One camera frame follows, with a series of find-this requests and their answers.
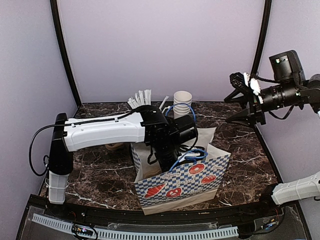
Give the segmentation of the blue checkered paper bag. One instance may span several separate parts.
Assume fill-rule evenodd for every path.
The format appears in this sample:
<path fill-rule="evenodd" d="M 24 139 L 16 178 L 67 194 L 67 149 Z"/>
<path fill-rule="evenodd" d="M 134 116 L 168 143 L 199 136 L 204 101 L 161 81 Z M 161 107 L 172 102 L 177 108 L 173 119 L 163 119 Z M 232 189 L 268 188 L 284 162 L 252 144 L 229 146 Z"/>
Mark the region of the blue checkered paper bag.
<path fill-rule="evenodd" d="M 132 110 L 142 117 L 145 140 L 131 143 L 135 191 L 145 215 L 211 200 L 223 180 L 230 153 L 200 140 L 195 118 L 172 118 L 152 105 Z"/>

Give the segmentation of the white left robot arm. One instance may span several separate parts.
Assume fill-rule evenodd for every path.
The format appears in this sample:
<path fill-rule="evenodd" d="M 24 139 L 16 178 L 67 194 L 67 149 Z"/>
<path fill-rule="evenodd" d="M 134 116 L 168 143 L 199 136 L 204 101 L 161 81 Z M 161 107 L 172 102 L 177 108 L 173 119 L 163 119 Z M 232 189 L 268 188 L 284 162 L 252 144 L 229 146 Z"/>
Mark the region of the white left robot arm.
<path fill-rule="evenodd" d="M 48 200 L 60 218 L 71 213 L 65 196 L 73 171 L 73 152 L 107 144 L 144 143 L 151 148 L 161 170 L 167 172 L 178 160 L 180 146 L 198 138 L 195 115 L 172 118 L 153 105 L 142 105 L 126 114 L 84 119 L 60 113 L 55 124 L 40 128 L 36 134 L 49 128 L 53 133 L 45 170 Z"/>

